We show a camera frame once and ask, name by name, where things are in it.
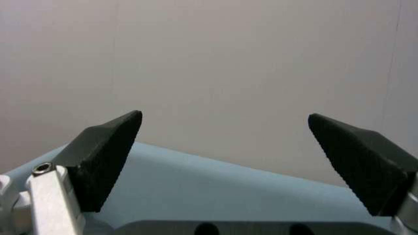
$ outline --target light blue table surface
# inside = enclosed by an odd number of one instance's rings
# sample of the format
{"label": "light blue table surface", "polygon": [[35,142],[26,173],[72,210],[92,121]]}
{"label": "light blue table surface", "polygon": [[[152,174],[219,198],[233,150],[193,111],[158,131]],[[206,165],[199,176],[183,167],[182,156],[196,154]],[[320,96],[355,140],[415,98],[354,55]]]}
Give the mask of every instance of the light blue table surface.
{"label": "light blue table surface", "polygon": [[[33,166],[64,146],[8,173],[24,189]],[[349,188],[327,185],[134,143],[100,213],[114,228],[136,220],[357,221],[372,217]]]}

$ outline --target white wall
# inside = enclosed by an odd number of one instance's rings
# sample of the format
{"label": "white wall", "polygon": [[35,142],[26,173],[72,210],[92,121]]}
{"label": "white wall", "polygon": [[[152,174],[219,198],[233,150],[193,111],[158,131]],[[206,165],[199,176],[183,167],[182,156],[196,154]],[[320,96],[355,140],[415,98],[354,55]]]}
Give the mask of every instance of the white wall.
{"label": "white wall", "polygon": [[414,0],[0,4],[0,171],[132,109],[138,141],[337,185],[310,113],[418,155]]}

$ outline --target screw head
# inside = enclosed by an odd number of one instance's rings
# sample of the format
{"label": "screw head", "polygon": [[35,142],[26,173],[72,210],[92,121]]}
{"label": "screw head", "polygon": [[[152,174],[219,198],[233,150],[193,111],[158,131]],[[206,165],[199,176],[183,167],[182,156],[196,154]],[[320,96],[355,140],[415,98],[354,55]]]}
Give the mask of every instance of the screw head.
{"label": "screw head", "polygon": [[55,170],[55,165],[53,163],[42,163],[32,169],[32,175],[38,176],[53,170]]}

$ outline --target hole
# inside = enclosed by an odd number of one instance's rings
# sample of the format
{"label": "hole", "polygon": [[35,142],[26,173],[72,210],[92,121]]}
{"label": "hole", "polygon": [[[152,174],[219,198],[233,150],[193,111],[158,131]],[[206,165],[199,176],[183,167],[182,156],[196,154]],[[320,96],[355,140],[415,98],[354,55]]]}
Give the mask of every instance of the hole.
{"label": "hole", "polygon": [[294,224],[290,226],[290,235],[314,235],[312,230],[304,224]]}
{"label": "hole", "polygon": [[219,235],[219,230],[214,224],[203,223],[197,226],[194,235]]}
{"label": "hole", "polygon": [[50,166],[51,166],[51,164],[49,164],[49,163],[44,163],[44,164],[42,164],[42,165],[39,165],[39,166],[36,168],[36,170],[37,170],[37,171],[44,171],[44,170],[48,169]]}

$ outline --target white backdrop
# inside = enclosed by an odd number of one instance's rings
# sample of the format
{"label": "white backdrop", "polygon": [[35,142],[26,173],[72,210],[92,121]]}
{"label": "white backdrop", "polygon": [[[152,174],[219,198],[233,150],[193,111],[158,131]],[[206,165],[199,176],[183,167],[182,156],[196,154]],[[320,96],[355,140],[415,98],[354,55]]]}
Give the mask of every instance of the white backdrop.
{"label": "white backdrop", "polygon": [[0,4],[0,171],[132,109],[138,141],[337,185],[310,113],[418,155],[416,0]]}

